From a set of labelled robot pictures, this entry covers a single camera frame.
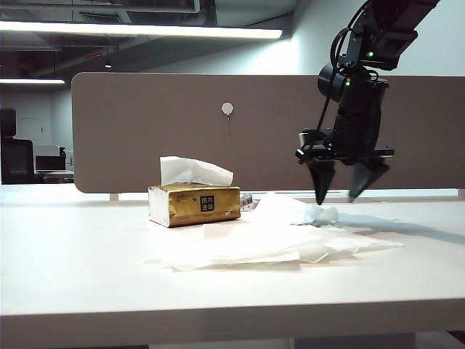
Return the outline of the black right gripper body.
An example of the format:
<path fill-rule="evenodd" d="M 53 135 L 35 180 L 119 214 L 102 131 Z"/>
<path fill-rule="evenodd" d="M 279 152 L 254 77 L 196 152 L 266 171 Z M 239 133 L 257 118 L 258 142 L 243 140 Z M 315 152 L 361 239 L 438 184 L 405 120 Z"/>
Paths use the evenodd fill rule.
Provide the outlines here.
<path fill-rule="evenodd" d="M 332 128 L 308 129 L 299 133 L 300 147 L 296 157 L 300 163 L 315 161 L 341 161 L 354 164 L 365 159 L 390 159 L 395 150 L 376 147 L 379 124 L 367 127 L 337 120 Z"/>

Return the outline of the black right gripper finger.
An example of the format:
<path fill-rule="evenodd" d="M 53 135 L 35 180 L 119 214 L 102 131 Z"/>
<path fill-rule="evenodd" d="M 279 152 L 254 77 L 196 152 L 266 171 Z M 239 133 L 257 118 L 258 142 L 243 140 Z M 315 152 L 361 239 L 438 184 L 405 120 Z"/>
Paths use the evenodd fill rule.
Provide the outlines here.
<path fill-rule="evenodd" d="M 311 160 L 307 162 L 307 167 L 314 183 L 316 202 L 321 205 L 335 174 L 334 161 Z"/>
<path fill-rule="evenodd" d="M 365 159 L 354 165 L 349 201 L 353 202 L 365 189 L 370 187 L 389 170 L 383 159 Z"/>

